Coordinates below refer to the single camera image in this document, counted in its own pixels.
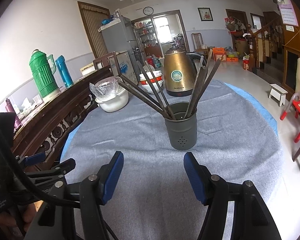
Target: kettle handle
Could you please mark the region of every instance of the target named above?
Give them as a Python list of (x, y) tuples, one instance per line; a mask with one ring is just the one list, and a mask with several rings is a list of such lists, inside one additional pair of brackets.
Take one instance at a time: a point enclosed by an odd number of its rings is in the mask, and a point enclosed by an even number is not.
[(52, 55), (52, 54), (49, 55), (49, 56), (47, 57), (47, 60), (48, 60), (48, 59), (51, 59), (51, 62), (52, 62), (52, 67), (50, 67), (50, 68), (51, 68), (52, 75), (53, 75), (53, 74), (56, 72), (56, 70), (57, 70), (56, 64), (54, 63), (53, 55)]
[[(195, 66), (194, 59), (200, 60), (202, 54), (199, 53), (199, 52), (193, 51), (193, 52), (186, 52), (186, 55), (188, 55), (189, 58), (191, 59), (192, 65), (193, 65), (194, 70), (195, 70), (195, 73), (197, 74), (197, 67)], [(202, 65), (205, 66), (206, 64), (207, 64), (207, 60), (204, 58), (204, 59), (203, 59), (203, 62), (202, 62)]]

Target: gray metal cup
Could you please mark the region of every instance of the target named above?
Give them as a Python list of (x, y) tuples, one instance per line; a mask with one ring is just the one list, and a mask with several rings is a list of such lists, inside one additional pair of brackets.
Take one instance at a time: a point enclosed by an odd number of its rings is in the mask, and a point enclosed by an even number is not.
[(183, 119), (189, 102), (176, 102), (170, 105), (176, 121), (164, 119), (171, 146), (185, 151), (192, 148), (197, 142), (197, 109), (187, 119)]

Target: human hand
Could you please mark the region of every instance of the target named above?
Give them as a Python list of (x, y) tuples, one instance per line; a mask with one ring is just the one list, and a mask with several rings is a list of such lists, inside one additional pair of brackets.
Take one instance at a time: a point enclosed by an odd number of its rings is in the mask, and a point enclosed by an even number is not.
[[(25, 225), (23, 229), (28, 231), (31, 221), (33, 220), (34, 216), (36, 215), (37, 211), (35, 205), (32, 203), (27, 206), (25, 212), (22, 214), (23, 221)], [(7, 212), (0, 213), (0, 228), (8, 237), (8, 239), (14, 239), (13, 235), (9, 231), (9, 227), (16, 227), (17, 223), (16, 220)]]

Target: round teal sticker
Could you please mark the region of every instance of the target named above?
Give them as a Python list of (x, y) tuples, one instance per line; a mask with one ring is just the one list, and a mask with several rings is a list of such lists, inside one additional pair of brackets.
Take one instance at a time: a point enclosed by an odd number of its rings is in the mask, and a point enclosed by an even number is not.
[(175, 82), (180, 82), (183, 79), (182, 72), (179, 70), (174, 70), (171, 72), (171, 78)]

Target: window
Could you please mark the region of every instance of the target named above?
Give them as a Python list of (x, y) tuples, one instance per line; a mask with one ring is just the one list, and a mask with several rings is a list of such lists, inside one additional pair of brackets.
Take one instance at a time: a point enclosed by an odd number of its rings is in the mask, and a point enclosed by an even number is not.
[(158, 39), (160, 43), (172, 41), (171, 31), (166, 17), (155, 18), (154, 24), (157, 29)]
[(253, 28), (260, 30), (262, 28), (260, 17), (252, 15), (252, 20), (253, 20)]

